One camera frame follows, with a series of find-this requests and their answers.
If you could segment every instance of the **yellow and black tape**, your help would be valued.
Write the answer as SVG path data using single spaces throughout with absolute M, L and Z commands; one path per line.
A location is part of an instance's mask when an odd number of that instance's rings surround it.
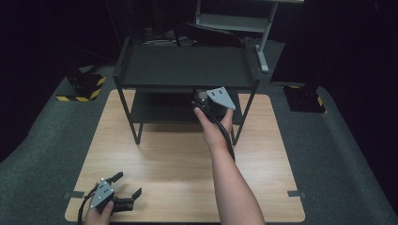
M 301 87 L 299 87 L 299 86 L 294 86 L 294 85 L 289 85 L 289 87 L 301 89 Z M 322 99 L 321 99 L 320 96 L 318 96 L 318 98 L 317 98 L 316 100 L 318 101 L 319 106 L 323 106 L 323 101 L 322 101 Z
M 81 102 L 95 100 L 97 98 L 97 96 L 100 94 L 100 89 L 101 89 L 103 83 L 105 82 L 105 79 L 106 79 L 105 77 L 101 77 L 97 81 L 95 90 L 86 96 L 57 95 L 56 99 L 59 101 L 81 101 Z

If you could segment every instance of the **table leg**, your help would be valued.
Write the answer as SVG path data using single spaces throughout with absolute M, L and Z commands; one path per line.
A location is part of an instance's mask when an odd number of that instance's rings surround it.
M 264 56 L 264 47 L 266 46 L 266 42 L 268 39 L 269 30 L 271 29 L 273 18 L 275 16 L 276 8 L 278 7 L 278 2 L 274 2 L 272 4 L 271 12 L 268 16 L 268 21 L 266 23 L 266 28 L 264 30 L 263 36 L 261 37 L 260 45 L 256 45 L 255 48 L 257 50 L 258 60 L 260 61 L 261 70 L 265 73 L 269 72 L 268 64 L 266 61 L 266 57 Z

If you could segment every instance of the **floor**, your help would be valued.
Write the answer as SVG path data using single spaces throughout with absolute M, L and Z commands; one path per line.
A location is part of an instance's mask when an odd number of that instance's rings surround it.
M 258 93 L 271 99 L 306 214 L 300 224 L 398 224 L 327 90 L 318 89 L 326 113 L 290 112 L 281 83 L 269 83 L 282 48 L 272 42 L 266 49 L 271 72 Z M 0 164 L 0 224 L 73 224 L 65 220 L 66 193 L 74 189 L 115 89 L 113 68 L 99 69 L 107 79 L 94 101 L 52 96 L 28 137 Z

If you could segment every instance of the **black shelf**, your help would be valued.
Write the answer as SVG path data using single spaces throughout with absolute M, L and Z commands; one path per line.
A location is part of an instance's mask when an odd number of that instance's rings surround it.
M 242 49 L 231 47 L 129 45 L 121 54 L 115 75 L 124 88 L 214 89 L 225 86 L 252 90 L 255 78 L 246 54 Z
M 228 90 L 235 106 L 233 123 L 239 125 L 242 121 L 242 111 L 237 91 Z M 137 89 L 130 112 L 133 123 L 199 123 L 193 113 L 191 101 L 192 90 L 154 91 Z

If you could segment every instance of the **wooden board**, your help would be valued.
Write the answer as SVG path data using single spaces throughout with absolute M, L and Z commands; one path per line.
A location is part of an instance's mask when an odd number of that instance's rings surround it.
M 132 102 L 133 90 L 126 90 Z M 242 107 L 249 95 L 239 94 Z M 237 165 L 260 203 L 266 221 L 305 219 L 268 96 L 256 95 L 235 146 Z M 219 222 L 210 154 L 199 124 L 145 124 L 140 145 L 132 137 L 118 93 L 110 93 L 88 150 L 75 191 L 85 194 L 101 178 L 118 172 L 115 196 L 128 198 L 138 188 L 142 196 L 133 211 L 116 213 L 111 221 Z M 65 218 L 76 221 L 83 199 L 70 199 Z

